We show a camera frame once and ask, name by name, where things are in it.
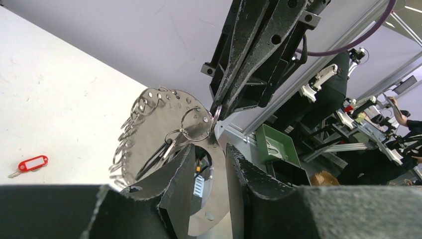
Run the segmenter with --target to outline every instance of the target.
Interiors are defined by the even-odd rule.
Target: machine
[[[387,101],[387,106],[382,105],[375,96],[369,96],[359,101],[356,101],[355,99],[347,99],[349,105],[345,107],[344,110],[337,111],[337,115],[344,125],[353,129],[353,122],[359,117],[359,114],[365,113],[372,123],[378,124],[379,126],[386,126],[387,129],[384,131],[384,135],[386,138],[390,138],[396,132],[399,127],[399,123],[394,117],[383,116],[378,110],[379,105],[382,105],[383,108],[392,107],[396,112],[407,117],[410,113],[407,111],[400,111],[386,95],[384,95],[384,97]]]
[[[183,115],[180,133],[185,135],[184,123],[200,115],[185,118],[191,112],[203,114],[202,125],[213,126],[233,112],[266,106],[275,90],[306,62],[305,32],[317,26],[318,14],[329,3],[329,0],[233,0],[214,56],[202,69],[212,76],[210,89],[214,102],[210,115],[200,104],[189,108]],[[391,1],[386,12],[391,11],[394,3]],[[302,55],[293,60],[302,39]],[[163,88],[146,91],[146,95],[158,101],[139,97],[133,108],[140,108],[138,104],[142,101],[145,107],[153,109],[173,102],[176,104],[170,109],[181,109],[192,103],[185,93]],[[177,104],[179,99],[185,105]],[[123,143],[118,149],[133,143],[124,141],[136,134],[130,119],[145,120],[147,116],[148,112],[131,111],[122,127],[129,131],[119,138]],[[212,132],[207,134],[202,141],[213,140],[207,138]],[[163,162],[158,170],[120,193],[100,185],[0,187],[4,205],[0,234],[2,238],[185,239],[206,233],[209,225],[218,223],[217,215],[203,211],[195,214],[193,220],[190,210],[196,167],[192,142],[199,141],[193,139],[180,145],[172,160]],[[177,147],[167,138],[161,143],[159,156],[153,155],[152,161]],[[218,148],[217,144],[207,145]],[[414,213],[414,208],[420,205],[421,196],[410,189],[292,188],[252,165],[230,144],[211,168],[221,163],[226,175],[218,176],[226,179],[228,192],[228,198],[222,200],[230,204],[235,239],[419,236],[415,222],[422,216]],[[31,223],[19,227],[20,222],[27,220]],[[191,228],[195,228],[195,235],[190,233]]]
[[[300,89],[301,96],[308,97],[310,101],[315,102],[315,94],[321,90],[321,85],[324,84],[329,78],[337,74],[338,67],[336,64],[325,67],[320,70],[316,76],[315,80],[312,80],[308,84],[304,85]]]

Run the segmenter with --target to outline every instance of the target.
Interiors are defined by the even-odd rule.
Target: white robot part
[[[388,122],[391,124],[391,126],[395,129],[398,129],[400,124],[397,122],[395,118],[391,118],[388,120]]]
[[[355,126],[353,125],[353,122],[355,121],[352,119],[347,113],[343,111],[336,111],[337,116],[340,118],[340,121],[343,125],[349,127],[349,129],[354,129]]]
[[[352,100],[352,103],[350,104],[354,109],[357,109],[364,105],[366,102],[371,101],[373,104],[377,103],[377,98],[375,96],[368,96],[366,98],[363,98],[359,101]]]
[[[359,51],[365,53],[365,48],[361,47],[361,48],[359,48]],[[350,75],[352,74],[352,72],[356,69],[356,67],[358,65],[359,64],[356,63],[356,62],[354,62],[354,61],[350,62],[350,65],[349,65],[349,74],[347,75],[349,78],[350,78]]]
[[[397,150],[390,150],[390,149],[388,149],[388,148],[386,148],[385,149],[386,150],[386,153],[387,154],[389,154],[389,158],[392,160],[392,161],[394,161],[397,165],[402,165],[403,164],[403,162],[402,162],[402,156],[400,155],[400,153],[399,152],[397,152]]]
[[[378,117],[381,113],[375,106],[370,106],[364,110],[365,114],[368,116],[370,120]]]
[[[338,71],[338,67],[336,64],[329,65],[324,69],[320,70],[315,78],[316,81],[311,84],[306,84],[301,87],[300,93],[301,96],[306,96],[312,102],[315,102],[317,99],[315,98],[315,94],[321,90],[321,85],[324,84],[329,78],[336,75]]]

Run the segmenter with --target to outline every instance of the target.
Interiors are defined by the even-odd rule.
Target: bolt
[[[306,16],[305,16],[305,21],[306,21],[306,22],[310,22],[310,21],[312,21],[312,16],[311,16],[311,15],[306,15]]]

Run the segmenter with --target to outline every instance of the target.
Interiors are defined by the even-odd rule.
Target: white table surface
[[[103,184],[146,88],[0,7],[0,184]],[[7,176],[46,155],[36,172]]]

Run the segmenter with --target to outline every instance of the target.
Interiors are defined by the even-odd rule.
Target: key ring
[[[160,86],[160,88],[158,90],[160,91],[160,89],[163,89],[165,91],[170,91],[173,95],[176,96],[176,99],[178,99],[178,100],[180,99],[180,95],[177,93],[176,90],[169,90],[167,87],[164,87],[164,86]]]
[[[122,141],[120,144],[119,144],[119,146],[117,147],[117,149],[116,149],[116,151],[114,152],[114,157],[113,157],[113,165],[115,165],[115,164],[119,164],[121,161],[122,161],[122,159],[123,159],[123,157],[124,157],[124,155],[122,155],[121,157],[120,157],[120,159],[119,159],[119,161],[117,161],[116,162],[116,156],[120,153],[120,152],[122,152],[122,150],[123,150],[123,148],[124,147],[126,147],[126,148],[131,148],[132,146],[134,146],[135,145],[135,142],[133,142],[132,140],[130,140],[130,139],[125,139],[124,141]]]
[[[158,101],[157,101],[157,103],[155,104],[155,106],[154,106],[154,108],[152,108],[152,110],[150,111],[150,112],[148,112],[147,114],[145,114],[144,113],[144,111],[145,111],[145,108],[146,108],[146,105],[148,104],[148,100],[146,99],[146,98],[144,98],[144,94],[148,91],[148,90],[150,90],[150,89],[154,89],[154,90],[158,90],[158,89],[155,89],[155,88],[148,88],[148,89],[145,89],[140,95],[139,95],[139,97],[136,99],[136,101],[135,102],[133,102],[133,104],[132,104],[132,108],[130,109],[130,118],[133,120],[133,121],[135,121],[135,120],[137,120],[140,116],[149,116],[150,114],[152,114],[156,109],[157,109],[157,107],[158,107],[158,105],[159,105],[159,103],[160,103],[160,101],[162,101],[162,99],[161,99],[161,94],[157,94],[157,98],[158,98]],[[151,92],[148,92],[148,96],[150,97],[150,98],[152,98],[152,93]],[[142,106],[141,105],[141,100],[143,100],[144,101],[144,104],[145,104],[145,106]]]
[[[209,137],[209,135],[210,135],[210,131],[211,131],[211,128],[210,128],[209,130],[207,130],[207,134],[206,134],[203,138],[201,138],[201,139],[194,139],[194,138],[190,137],[190,136],[189,136],[189,133],[185,130],[185,128],[184,128],[184,126],[183,126],[183,121],[185,121],[185,117],[189,114],[189,112],[191,112],[191,111],[193,111],[193,110],[198,110],[198,109],[200,110],[200,109],[201,109],[201,107],[193,107],[193,108],[191,108],[191,109],[187,110],[187,111],[185,112],[185,114],[183,115],[183,117],[182,117],[182,121],[180,122],[180,129],[181,129],[181,130],[183,130],[183,132],[182,132],[183,136],[184,136],[187,140],[192,141],[192,142],[199,142],[199,141],[202,141],[202,140],[204,140],[204,139],[208,138],[208,137]]]
[[[215,128],[215,125],[217,124],[217,121],[220,118],[221,109],[222,109],[222,106],[217,107],[217,110],[215,111],[215,115],[214,117],[212,117],[211,131]]]
[[[173,131],[169,132],[168,134],[166,134],[166,136],[164,137],[164,142],[165,143],[168,143],[168,140],[169,140],[168,139],[168,136],[170,136],[170,135],[172,135],[174,133],[178,133],[178,132],[179,133],[182,133],[185,138],[186,138],[185,134],[188,134],[188,132],[186,130],[182,129],[182,128],[181,129],[176,129],[176,130],[173,130]],[[175,144],[174,147],[184,146],[184,145],[188,144],[188,142],[189,141],[185,141],[183,143]]]

